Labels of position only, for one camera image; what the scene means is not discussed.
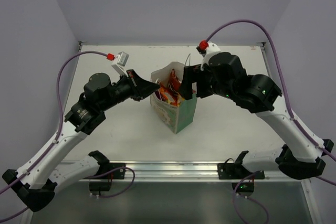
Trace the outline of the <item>orange fruit candy bag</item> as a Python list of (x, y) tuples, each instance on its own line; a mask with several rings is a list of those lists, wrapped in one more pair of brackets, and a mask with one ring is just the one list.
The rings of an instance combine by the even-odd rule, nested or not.
[(159, 88), (159, 98), (161, 99), (161, 101), (166, 102), (167, 104), (172, 106), (180, 106), (181, 103), (184, 101), (182, 96), (177, 91), (171, 89), (170, 86), (165, 87), (161, 83)]

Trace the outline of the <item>green paper gift bag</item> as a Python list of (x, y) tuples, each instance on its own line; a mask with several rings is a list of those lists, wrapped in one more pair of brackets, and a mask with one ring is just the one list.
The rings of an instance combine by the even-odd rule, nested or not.
[[(183, 79), (184, 67), (190, 65), (191, 56), (188, 55), (184, 63), (174, 61), (168, 64), (166, 67), (152, 72), (150, 79), (151, 81), (159, 85), (161, 83), (165, 87), (167, 87), (170, 72), (172, 69), (174, 69), (181, 83)], [(158, 117), (166, 124), (166, 126), (168, 126), (168, 128), (174, 134), (179, 133), (181, 130), (185, 129), (193, 122), (196, 104), (196, 95), (193, 95), (193, 98), (190, 100), (184, 99), (180, 106), (172, 106), (167, 104), (166, 102), (161, 101), (161, 99), (159, 98), (159, 90), (155, 91), (150, 96), (150, 105), (157, 113)]]

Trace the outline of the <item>red Doritos chip bag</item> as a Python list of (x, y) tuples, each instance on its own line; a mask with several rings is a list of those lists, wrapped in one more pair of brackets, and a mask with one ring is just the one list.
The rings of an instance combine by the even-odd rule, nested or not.
[(179, 96), (178, 90), (180, 86), (181, 86), (181, 83), (175, 73), (175, 70), (172, 69), (170, 72), (169, 80), (167, 82), (167, 89), (169, 90), (170, 94), (176, 99)]

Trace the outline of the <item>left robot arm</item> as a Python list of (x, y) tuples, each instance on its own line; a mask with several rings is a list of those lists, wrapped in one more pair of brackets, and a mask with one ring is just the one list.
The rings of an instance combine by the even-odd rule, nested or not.
[(112, 83), (105, 73), (92, 75), (84, 85), (78, 102), (65, 115), (61, 130), (25, 165), (17, 170), (8, 169), (2, 175), (3, 180), (28, 209), (37, 212), (65, 187), (84, 178), (102, 177), (110, 161), (99, 151), (90, 152), (67, 167), (59, 165), (106, 119), (106, 110), (128, 98), (141, 101), (159, 87), (157, 83), (142, 79), (132, 69), (116, 83)]

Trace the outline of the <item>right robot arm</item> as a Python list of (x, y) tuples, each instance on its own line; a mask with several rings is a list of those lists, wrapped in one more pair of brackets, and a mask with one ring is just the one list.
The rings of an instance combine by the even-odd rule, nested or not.
[(238, 56), (219, 52), (207, 63), (184, 67), (179, 93), (185, 100), (213, 94), (230, 99), (266, 122), (284, 141), (275, 150), (241, 152), (235, 165), (244, 171), (279, 170), (297, 180), (322, 175), (323, 151), (331, 151), (333, 142), (317, 137), (297, 117), (292, 118), (281, 89), (264, 74), (248, 75)]

